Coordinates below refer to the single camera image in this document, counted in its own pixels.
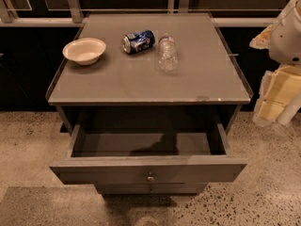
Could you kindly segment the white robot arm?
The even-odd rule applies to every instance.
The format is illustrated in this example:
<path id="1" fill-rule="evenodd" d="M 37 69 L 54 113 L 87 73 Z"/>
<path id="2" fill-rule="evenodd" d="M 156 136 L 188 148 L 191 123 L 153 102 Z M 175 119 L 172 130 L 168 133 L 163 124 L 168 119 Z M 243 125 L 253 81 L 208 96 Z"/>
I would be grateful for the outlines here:
<path id="1" fill-rule="evenodd" d="M 287 125 L 301 107 L 301 0 L 291 0 L 249 46 L 267 49 L 279 63 L 262 77 L 253 121 L 261 127 L 273 122 Z"/>

